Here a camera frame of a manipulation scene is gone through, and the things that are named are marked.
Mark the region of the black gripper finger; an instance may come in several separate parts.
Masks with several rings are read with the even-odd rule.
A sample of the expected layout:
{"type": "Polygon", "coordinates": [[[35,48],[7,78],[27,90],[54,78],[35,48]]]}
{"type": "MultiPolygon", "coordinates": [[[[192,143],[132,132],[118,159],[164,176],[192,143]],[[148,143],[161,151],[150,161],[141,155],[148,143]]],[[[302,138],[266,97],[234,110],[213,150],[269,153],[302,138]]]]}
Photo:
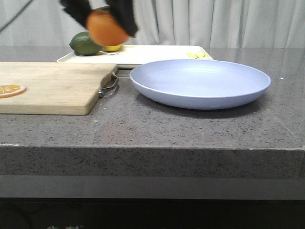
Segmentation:
{"type": "Polygon", "coordinates": [[[138,26],[135,21],[133,0],[107,0],[113,17],[130,37],[135,37],[138,26]]]}
{"type": "Polygon", "coordinates": [[[60,0],[63,10],[86,28],[86,21],[92,9],[88,0],[60,0]]]}

